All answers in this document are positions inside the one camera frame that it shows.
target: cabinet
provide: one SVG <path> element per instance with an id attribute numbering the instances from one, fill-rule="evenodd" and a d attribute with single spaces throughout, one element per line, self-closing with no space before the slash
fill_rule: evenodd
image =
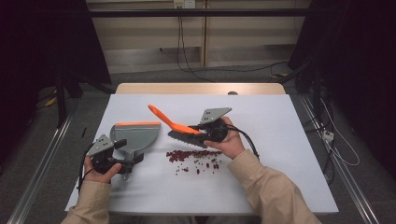
<path id="1" fill-rule="evenodd" d="M 173 8 L 169 0 L 87 0 L 89 9 Z M 196 8 L 308 8 L 310 0 L 197 0 Z M 102 49 L 177 48 L 178 18 L 93 18 Z M 183 18 L 185 47 L 197 47 L 201 65 L 210 65 L 217 48 L 293 46 L 304 17 L 188 17 Z"/>

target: aluminum rail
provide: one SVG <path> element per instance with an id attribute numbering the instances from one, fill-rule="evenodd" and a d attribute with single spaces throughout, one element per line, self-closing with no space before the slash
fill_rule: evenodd
<path id="1" fill-rule="evenodd" d="M 266 8 L 266 9 L 91 9 L 90 11 L 38 9 L 40 16 L 55 17 L 306 17 L 330 16 L 338 13 L 330 9 Z"/>
<path id="2" fill-rule="evenodd" d="M 313 120 L 313 124 L 315 128 L 319 128 L 318 122 L 314 119 L 315 115 L 312 111 L 313 105 L 311 101 L 305 96 L 300 96 L 300 99 L 302 100 L 302 103 L 305 107 L 306 112 L 308 113 L 308 116 Z M 323 141 L 326 150 L 328 153 L 330 153 L 331 146 L 327 141 Z M 332 150 L 334 150 L 336 153 L 339 153 L 337 148 L 334 147 Z M 332 153 L 331 155 L 333 164 L 335 169 L 337 170 L 338 174 L 341 176 L 341 179 L 344 182 L 344 185 L 346 186 L 347 191 L 349 192 L 354 204 L 356 205 L 357 209 L 361 213 L 361 217 L 364 220 L 364 223 L 367 224 L 379 224 L 379 220 L 375 216 L 375 212 L 370 205 L 368 199 L 364 195 L 363 191 L 359 187 L 358 183 L 356 182 L 355 178 L 353 177 L 352 173 L 350 173 L 349 169 L 347 166 L 338 160 L 338 158 Z"/>
<path id="3" fill-rule="evenodd" d="M 64 135 L 67 132 L 76 108 L 77 106 L 71 109 L 71 112 L 64 121 L 64 124 L 55 131 L 55 134 L 52 137 L 49 146 L 47 147 L 47 151 L 45 152 L 43 159 L 41 159 L 40 164 L 35 170 L 35 174 L 33 175 L 26 190 L 14 208 L 14 211 L 9 217 L 7 224 L 22 224 L 26 219 L 33 202 L 35 201 L 35 197 L 39 192 L 45 177 L 47 176 L 47 172 L 49 171 L 50 165 L 55 158 L 56 152 L 58 151 L 58 148 L 64 139 Z"/>

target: table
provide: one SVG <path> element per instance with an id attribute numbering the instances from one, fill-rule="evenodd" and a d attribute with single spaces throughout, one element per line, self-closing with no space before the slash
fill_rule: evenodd
<path id="1" fill-rule="evenodd" d="M 249 83 L 121 84 L 117 94 L 110 98 L 96 138 L 109 132 L 118 121 L 158 120 L 147 109 L 148 104 L 158 106 L 170 119 L 188 125 L 199 121 L 205 108 L 230 106 L 233 111 L 228 116 L 252 138 L 262 162 L 287 174 L 300 187 L 314 213 L 336 213 L 337 206 L 291 100 L 280 87 Z M 181 94 L 189 91 L 193 94 Z M 222 95 L 229 91 L 256 95 Z M 173 149 L 195 150 L 197 147 L 171 139 L 167 132 L 169 128 L 162 124 L 157 140 L 146 149 L 145 160 L 136 165 L 128 181 L 123 181 L 120 175 L 113 178 L 110 212 L 154 216 L 252 214 L 244 190 L 226 168 L 230 159 L 220 155 L 218 170 L 207 169 L 197 175 L 195 169 L 199 164 L 193 160 L 172 163 L 165 157 L 165 153 Z M 204 166 L 207 162 L 209 160 L 199 161 Z M 184 167 L 189 167 L 191 172 L 177 173 Z M 76 200 L 75 190 L 66 209 Z"/>

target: sleeve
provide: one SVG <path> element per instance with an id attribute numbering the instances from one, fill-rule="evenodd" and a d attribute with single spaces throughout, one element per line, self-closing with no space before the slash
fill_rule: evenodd
<path id="1" fill-rule="evenodd" d="M 109 223 L 107 205 L 111 185 L 85 180 L 77 204 L 70 207 L 62 224 Z"/>
<path id="2" fill-rule="evenodd" d="M 299 188 L 285 174 L 263 166 L 249 150 L 234 158 L 229 169 L 262 223 L 320 223 Z"/>

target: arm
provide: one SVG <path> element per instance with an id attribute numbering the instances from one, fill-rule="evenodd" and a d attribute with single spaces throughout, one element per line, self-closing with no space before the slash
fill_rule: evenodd
<path id="1" fill-rule="evenodd" d="M 86 171 L 90 171 L 92 162 L 89 157 L 85 158 L 84 166 Z M 94 170 L 85 174 L 85 180 L 81 186 L 76 206 L 70 208 L 63 224 L 88 224 L 88 223 L 108 223 L 107 204 L 111 191 L 108 184 L 121 168 L 120 164 L 115 164 L 107 173 L 101 175 Z"/>
<path id="2" fill-rule="evenodd" d="M 231 121 L 223 117 L 227 124 Z M 297 186 L 283 173 L 263 166 L 245 150 L 239 133 L 229 131 L 221 143 L 205 141 L 233 159 L 229 169 L 244 187 L 247 200 L 262 223 L 320 223 L 309 210 Z"/>

